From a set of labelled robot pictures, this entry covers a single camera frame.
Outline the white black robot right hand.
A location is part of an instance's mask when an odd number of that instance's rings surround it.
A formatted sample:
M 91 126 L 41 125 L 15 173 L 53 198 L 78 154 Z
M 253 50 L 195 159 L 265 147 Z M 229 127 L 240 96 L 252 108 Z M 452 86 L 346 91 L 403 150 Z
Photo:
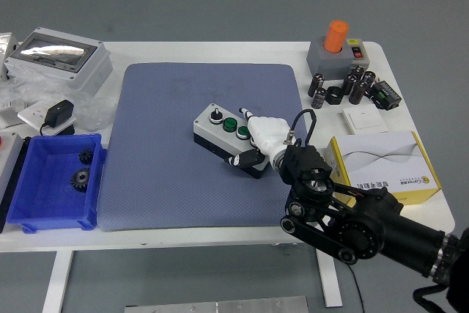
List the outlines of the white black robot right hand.
M 269 159 L 273 169 L 278 172 L 287 146 L 295 142 L 294 130 L 282 118 L 254 116 L 246 108 L 240 108 L 240 113 L 246 118 L 249 133 L 256 147 L 254 150 L 226 158 L 225 161 L 229 165 L 244 169 L 256 165 L 260 155 L 264 155 Z

